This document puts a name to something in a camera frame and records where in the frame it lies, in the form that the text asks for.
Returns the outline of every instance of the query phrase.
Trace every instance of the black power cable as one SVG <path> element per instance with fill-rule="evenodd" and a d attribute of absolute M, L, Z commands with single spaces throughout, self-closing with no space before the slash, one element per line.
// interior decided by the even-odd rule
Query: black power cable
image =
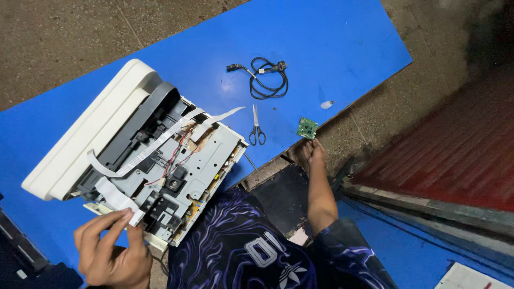
<path fill-rule="evenodd" d="M 255 66 L 253 66 L 253 63 L 256 60 L 262 60 L 262 61 L 264 61 L 264 64 L 261 65 L 259 68 L 256 68 Z M 254 70 L 253 73 L 249 69 L 247 69 L 246 67 L 244 67 L 240 64 L 228 65 L 227 72 L 231 72 L 231 71 L 238 70 L 238 69 L 244 69 L 244 70 L 248 71 L 248 73 L 251 74 L 250 94 L 253 96 L 253 98 L 256 98 L 256 99 L 278 98 L 278 97 L 283 97 L 284 95 L 286 95 L 287 90 L 289 89 L 289 80 L 287 79 L 286 72 L 284 71 L 287 67 L 287 63 L 285 63 L 282 60 L 282 61 L 279 61 L 277 64 L 274 64 L 263 57 L 256 57 L 256 58 L 252 59 L 251 66 L 252 66 L 252 69 Z M 278 71 L 280 73 L 280 76 L 282 76 L 282 84 L 277 88 L 272 88 L 272 87 L 268 87 L 268 86 L 264 85 L 262 82 L 260 82 L 260 80 L 257 78 L 257 76 L 255 76 L 257 74 L 264 74 L 264 73 L 273 72 L 273 71 Z M 256 80 L 257 83 L 260 86 L 262 86 L 264 89 L 266 89 L 272 93 L 266 94 L 266 93 L 263 93 L 263 92 L 260 92 L 259 90 L 257 90 L 257 88 L 255 88 L 255 86 L 253 85 L 254 80 Z M 277 94 L 282 88 L 284 88 L 284 86 L 286 87 L 285 91 L 281 94 Z"/>
<path fill-rule="evenodd" d="M 164 263 L 164 255 L 168 251 L 168 248 L 169 247 L 166 246 L 166 249 L 164 249 L 164 251 L 162 252 L 161 258 L 152 255 L 152 259 L 154 259 L 155 261 L 159 262 L 160 267 L 161 267 L 161 271 L 166 276 L 169 276 L 169 273 L 170 273 L 169 269 L 168 269 L 168 266 L 166 266 L 166 264 Z"/>

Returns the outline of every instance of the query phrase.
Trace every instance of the scissors blade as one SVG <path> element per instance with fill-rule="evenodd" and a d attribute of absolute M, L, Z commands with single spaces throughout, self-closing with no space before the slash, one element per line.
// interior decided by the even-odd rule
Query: scissors blade
<path fill-rule="evenodd" d="M 252 104 L 252 107 L 253 107 L 253 125 L 258 127 L 259 120 L 257 119 L 257 105 Z"/>

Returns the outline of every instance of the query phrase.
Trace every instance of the blue table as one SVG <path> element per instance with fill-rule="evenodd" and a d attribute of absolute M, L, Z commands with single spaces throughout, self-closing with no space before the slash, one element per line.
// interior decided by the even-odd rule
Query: blue table
<path fill-rule="evenodd" d="M 442 242 L 418 226 L 399 222 L 356 201 L 338 201 L 337 209 L 340 218 L 355 222 L 400 289 L 433 289 L 452 262 L 514 286 L 514 269 L 502 266 L 487 254 Z"/>
<path fill-rule="evenodd" d="M 225 71 L 232 63 L 250 67 L 257 56 L 290 64 L 284 98 L 254 100 L 248 75 Z M 53 263 L 77 268 L 72 231 L 93 214 L 81 208 L 80 198 L 44 202 L 20 185 L 132 58 L 155 69 L 211 115 L 250 107 L 223 121 L 243 136 L 252 129 L 251 105 L 257 103 L 267 141 L 247 150 L 256 166 L 300 139 L 296 135 L 300 117 L 324 123 L 412 61 L 379 0 L 252 0 L 1 112 L 2 207 Z M 271 86 L 281 80 L 270 75 L 263 81 Z M 329 110 L 320 108 L 326 100 L 336 101 Z M 242 159 L 224 186 L 252 170 Z M 120 238 L 121 245 L 126 245 L 125 239 Z"/>

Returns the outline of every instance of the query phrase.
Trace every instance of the circuit board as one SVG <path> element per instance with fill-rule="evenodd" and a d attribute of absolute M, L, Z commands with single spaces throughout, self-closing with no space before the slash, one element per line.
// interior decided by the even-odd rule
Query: circuit board
<path fill-rule="evenodd" d="M 297 135 L 303 136 L 308 139 L 314 139 L 316 135 L 316 129 L 318 128 L 318 123 L 314 122 L 310 119 L 306 119 L 302 116 L 300 119 L 300 125 L 298 126 Z"/>

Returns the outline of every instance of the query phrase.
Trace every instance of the patterned shirt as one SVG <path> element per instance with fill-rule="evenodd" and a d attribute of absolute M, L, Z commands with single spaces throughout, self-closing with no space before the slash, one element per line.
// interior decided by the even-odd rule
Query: patterned shirt
<path fill-rule="evenodd" d="M 178 247 L 168 288 L 396 288 L 350 219 L 322 230 L 308 248 L 270 223 L 239 188 L 217 193 Z"/>

